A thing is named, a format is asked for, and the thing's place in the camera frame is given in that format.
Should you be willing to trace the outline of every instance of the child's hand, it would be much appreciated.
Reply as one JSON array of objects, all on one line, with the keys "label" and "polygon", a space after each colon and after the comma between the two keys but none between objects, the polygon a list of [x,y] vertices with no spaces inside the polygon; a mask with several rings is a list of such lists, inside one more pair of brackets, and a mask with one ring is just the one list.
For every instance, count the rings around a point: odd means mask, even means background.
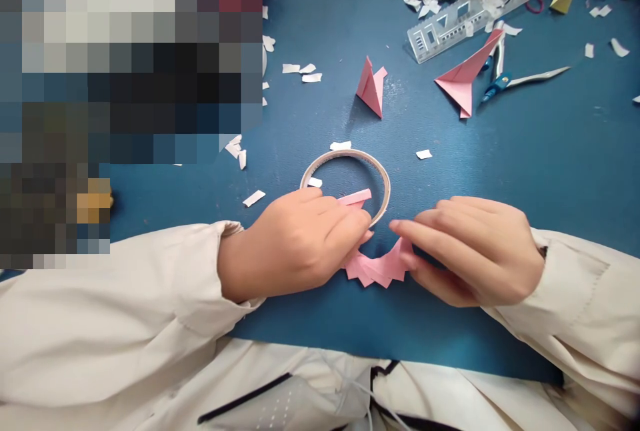
[{"label": "child's hand", "polygon": [[248,230],[221,242],[223,295],[244,302],[322,286],[373,235],[370,224],[369,213],[315,187],[286,194]]},{"label": "child's hand", "polygon": [[451,272],[402,255],[419,284],[457,307],[517,304],[537,287],[545,267],[527,216],[507,204],[452,197],[391,229]]}]

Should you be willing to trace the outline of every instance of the blue desk surface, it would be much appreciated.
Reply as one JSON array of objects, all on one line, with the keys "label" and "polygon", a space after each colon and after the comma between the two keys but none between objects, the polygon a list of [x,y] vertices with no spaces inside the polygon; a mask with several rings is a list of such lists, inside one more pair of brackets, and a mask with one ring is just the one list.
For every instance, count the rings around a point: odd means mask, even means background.
[{"label": "blue desk surface", "polygon": [[[507,37],[506,70],[514,77],[572,68],[547,83],[505,92],[460,121],[433,80],[475,52],[486,34],[418,65],[406,37],[417,16],[401,0],[264,0],[263,33],[277,42],[265,75],[263,124],[243,134],[247,169],[240,171],[226,151],[213,164],[112,166],[112,240],[221,219],[249,226],[269,202],[297,188],[332,141],[351,140],[391,177],[389,209],[363,247],[368,256],[391,249],[396,236],[389,220],[412,218],[452,195],[504,201],[524,210],[532,226],[640,256],[640,109],[631,102],[640,94],[640,0],[606,0],[613,12],[598,19],[585,1],[574,0],[566,16],[524,9],[507,16],[524,28]],[[614,54],[612,37],[630,49],[628,57]],[[586,42],[595,44],[594,59],[584,58]],[[355,98],[367,55],[374,70],[389,72],[382,121]],[[314,63],[322,82],[283,75],[282,63]],[[476,80],[475,103],[488,78]],[[420,149],[430,149],[433,158],[419,161]],[[325,194],[371,187],[367,209],[373,213],[380,203],[382,184],[366,165],[339,159],[316,176]],[[256,189],[267,196],[245,209],[242,201]],[[410,278],[388,290],[363,289],[338,272],[321,289],[267,300],[232,334],[560,379],[556,368],[481,310],[451,308]]]}]

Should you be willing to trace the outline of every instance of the tape roll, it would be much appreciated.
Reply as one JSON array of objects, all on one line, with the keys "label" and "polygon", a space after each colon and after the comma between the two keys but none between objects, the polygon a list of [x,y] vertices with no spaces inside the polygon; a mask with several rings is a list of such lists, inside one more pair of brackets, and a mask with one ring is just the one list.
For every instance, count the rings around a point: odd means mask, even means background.
[{"label": "tape roll", "polygon": [[382,206],[380,210],[377,212],[373,219],[371,220],[371,224],[369,227],[373,227],[384,213],[387,211],[387,206],[389,205],[389,198],[391,197],[391,180],[389,179],[389,174],[387,174],[387,170],[375,159],[372,155],[365,153],[364,151],[358,151],[357,149],[338,149],[336,151],[329,151],[328,153],[323,154],[318,157],[314,162],[309,164],[309,167],[305,171],[302,176],[302,180],[300,181],[300,189],[304,189],[309,185],[309,180],[313,173],[318,169],[318,167],[322,166],[325,162],[331,161],[336,157],[355,157],[357,159],[362,159],[363,161],[371,164],[375,169],[380,173],[382,177],[382,181],[385,185],[385,196],[382,199]]}]

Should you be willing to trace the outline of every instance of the pink folded paper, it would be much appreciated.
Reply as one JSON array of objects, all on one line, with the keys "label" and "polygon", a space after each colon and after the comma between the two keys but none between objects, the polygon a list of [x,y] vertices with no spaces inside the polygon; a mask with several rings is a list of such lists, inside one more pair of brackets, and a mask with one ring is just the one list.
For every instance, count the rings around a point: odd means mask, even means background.
[{"label": "pink folded paper", "polygon": [[460,105],[461,119],[471,117],[471,112],[473,111],[473,80],[480,72],[493,48],[498,44],[503,33],[502,29],[494,30],[478,52],[435,80],[436,84],[442,87],[444,92],[449,94]]}]

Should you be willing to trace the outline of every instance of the dark stripe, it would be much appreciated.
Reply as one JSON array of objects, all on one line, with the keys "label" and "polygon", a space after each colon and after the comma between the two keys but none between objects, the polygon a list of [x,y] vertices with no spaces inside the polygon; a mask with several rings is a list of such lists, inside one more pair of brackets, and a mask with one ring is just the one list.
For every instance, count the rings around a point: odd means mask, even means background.
[{"label": "dark stripe", "polygon": [[224,406],[221,406],[218,409],[214,409],[213,411],[209,411],[208,413],[203,414],[198,418],[198,424],[202,424],[204,422],[210,421],[214,419],[216,416],[220,416],[221,414],[224,414],[226,412],[231,411],[234,408],[237,408],[238,406],[246,403],[247,401],[250,401],[260,396],[262,393],[266,393],[270,389],[275,388],[276,386],[278,386],[278,384],[284,383],[284,381],[288,380],[290,377],[291,377],[290,373],[283,374],[282,376],[280,376],[277,379],[274,379],[270,383],[267,383],[264,386],[254,391],[251,391],[250,393],[245,394],[244,396],[234,401],[231,401],[230,403],[225,404]]}]

